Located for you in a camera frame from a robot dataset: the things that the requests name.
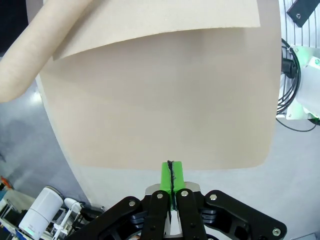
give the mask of screw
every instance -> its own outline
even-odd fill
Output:
[[[135,201],[130,201],[130,202],[129,202],[129,206],[130,206],[130,207],[133,207],[134,205],[136,205],[136,202],[135,202]]]
[[[188,196],[188,194],[189,194],[189,193],[188,193],[187,191],[182,191],[182,192],[181,192],[181,196],[182,196],[182,197]]]
[[[281,234],[281,231],[280,231],[279,228],[275,228],[275,229],[273,229],[272,234],[273,234],[274,236],[279,236],[279,235]]]
[[[215,194],[210,195],[210,200],[214,201],[216,200],[218,197]]]

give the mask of black device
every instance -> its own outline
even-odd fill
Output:
[[[67,240],[163,240],[170,233],[170,194],[157,190],[143,200],[125,197],[105,213],[67,236]],[[232,240],[282,240],[287,227],[219,190],[206,195],[188,188],[175,194],[181,236],[170,240],[217,240],[205,226]]]
[[[296,0],[286,13],[299,28],[302,28],[319,3],[320,0]]]

